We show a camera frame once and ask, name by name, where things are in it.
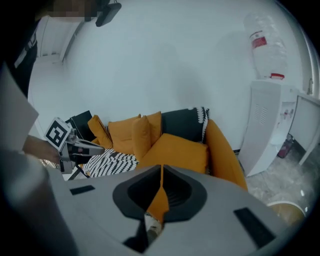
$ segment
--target orange sofa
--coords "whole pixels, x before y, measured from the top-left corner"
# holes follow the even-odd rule
[[[204,174],[206,168],[209,167],[210,175],[235,183],[248,190],[242,168],[233,150],[211,119],[208,120],[205,136],[205,144],[200,144],[164,133],[145,154],[136,170],[147,166],[166,164]],[[162,176],[161,174],[160,189],[147,210],[161,223],[164,213],[169,210],[167,195],[162,187]]]

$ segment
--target sofa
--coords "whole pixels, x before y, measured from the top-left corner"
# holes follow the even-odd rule
[[[199,117],[201,110],[194,109],[196,111]],[[186,110],[157,112],[150,116],[138,115],[119,122],[109,122],[108,127],[104,127],[99,117],[94,116],[94,121],[90,120],[88,126],[97,137],[94,142],[106,149],[112,147],[117,152],[133,153],[139,161],[135,171],[153,165],[171,165],[214,176],[248,190],[243,170],[219,127],[209,116],[204,119],[201,117],[199,122],[191,125],[191,114],[192,111]],[[147,210],[161,223],[164,213],[169,210],[162,183],[161,174],[160,189]]]

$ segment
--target tiled floor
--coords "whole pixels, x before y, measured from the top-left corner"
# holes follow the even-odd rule
[[[265,204],[290,201],[310,210],[320,192],[320,145],[300,166],[303,154],[293,146],[284,159],[276,157],[266,171],[247,177],[249,192]]]

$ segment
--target plastic bottle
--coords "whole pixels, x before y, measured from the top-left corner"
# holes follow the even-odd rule
[[[243,23],[251,42],[258,79],[284,79],[288,69],[287,50],[272,17],[252,12]]]

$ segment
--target person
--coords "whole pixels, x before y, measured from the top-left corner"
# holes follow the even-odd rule
[[[3,55],[18,87],[27,98],[38,53],[36,30],[40,19],[49,15],[69,22],[91,20],[91,17],[97,15],[97,6],[101,2],[101,0],[32,0],[13,3],[16,6],[11,8],[15,15],[5,20],[11,22],[18,17],[17,20],[20,22],[17,25],[10,23],[6,26],[5,35],[8,40],[5,42]],[[60,161],[59,152],[49,142],[31,135],[26,138],[23,151],[56,164]]]

